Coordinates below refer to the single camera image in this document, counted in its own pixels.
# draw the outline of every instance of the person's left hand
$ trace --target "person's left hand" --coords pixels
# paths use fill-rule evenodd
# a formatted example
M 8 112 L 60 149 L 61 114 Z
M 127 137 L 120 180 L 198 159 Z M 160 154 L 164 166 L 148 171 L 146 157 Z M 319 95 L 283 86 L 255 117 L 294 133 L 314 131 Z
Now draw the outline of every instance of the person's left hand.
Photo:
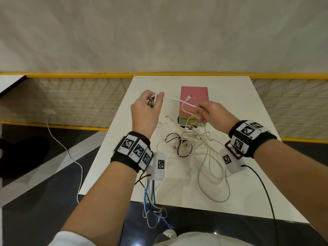
M 150 107 L 147 103 L 147 98 L 155 95 L 152 91 L 144 91 L 140 98 L 138 98 L 134 104 L 131 105 L 132 113 L 132 131 L 143 134 L 148 139 L 155 131 L 159 114 L 161 112 L 164 92 L 157 95 L 156 102 L 153 107 Z

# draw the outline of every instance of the person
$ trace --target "person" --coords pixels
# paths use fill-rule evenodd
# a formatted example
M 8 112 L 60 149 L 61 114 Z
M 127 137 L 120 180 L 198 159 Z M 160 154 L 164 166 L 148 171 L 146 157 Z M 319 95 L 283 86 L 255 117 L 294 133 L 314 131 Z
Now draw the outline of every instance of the person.
M 146 99 L 154 94 L 145 91 L 131 105 L 132 130 L 148 139 L 158 124 L 164 97 L 163 92 L 159 93 L 154 106 L 150 107 Z M 196 112 L 200 122 L 208 122 L 226 134 L 239 121 L 221 104 L 212 101 L 201 102 Z M 281 193 L 327 240 L 328 167 L 276 139 L 261 144 L 254 152 L 254 159 Z M 116 245 L 136 176 L 136 170 L 131 167 L 118 161 L 111 162 L 50 245 Z M 206 233 L 186 233 L 172 239 L 164 237 L 166 241 L 162 239 L 157 245 L 250 245 L 238 239 Z

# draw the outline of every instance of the white shirt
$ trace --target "white shirt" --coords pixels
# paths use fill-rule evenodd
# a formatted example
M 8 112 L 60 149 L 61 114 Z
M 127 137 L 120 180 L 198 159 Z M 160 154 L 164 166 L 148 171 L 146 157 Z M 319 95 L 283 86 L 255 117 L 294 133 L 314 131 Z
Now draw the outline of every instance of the white shirt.
M 188 232 L 174 239 L 160 242 L 156 246 L 252 246 L 228 236 L 202 232 Z M 69 231 L 60 231 L 49 246 L 96 246 L 92 241 Z

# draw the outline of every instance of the hand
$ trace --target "hand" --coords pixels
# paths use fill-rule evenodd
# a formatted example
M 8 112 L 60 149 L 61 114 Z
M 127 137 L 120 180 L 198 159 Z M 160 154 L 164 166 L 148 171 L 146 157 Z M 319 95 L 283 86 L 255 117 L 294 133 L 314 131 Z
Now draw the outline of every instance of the hand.
M 209 122 L 213 128 L 228 134 L 231 128 L 239 121 L 220 103 L 212 101 L 203 101 L 196 108 L 196 113 L 200 117 L 200 123 Z
M 143 134 L 148 139 L 155 131 L 159 114 L 161 112 L 164 92 L 157 95 L 156 102 L 153 107 L 150 107 L 147 103 L 147 98 L 155 95 L 152 91 L 144 91 L 140 98 L 138 98 L 134 104 L 131 105 L 132 113 L 132 130 Z

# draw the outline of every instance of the wristband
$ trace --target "wristband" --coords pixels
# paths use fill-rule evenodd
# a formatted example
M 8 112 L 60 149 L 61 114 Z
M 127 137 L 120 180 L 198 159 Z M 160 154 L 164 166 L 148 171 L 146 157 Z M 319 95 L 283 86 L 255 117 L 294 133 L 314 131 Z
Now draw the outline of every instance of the wristband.
M 154 153 L 150 150 L 150 140 L 144 135 L 131 131 L 124 136 L 114 149 L 112 161 L 119 161 L 137 173 L 146 171 Z
M 255 121 L 239 121 L 229 131 L 232 146 L 245 157 L 252 157 L 264 142 L 277 137 Z

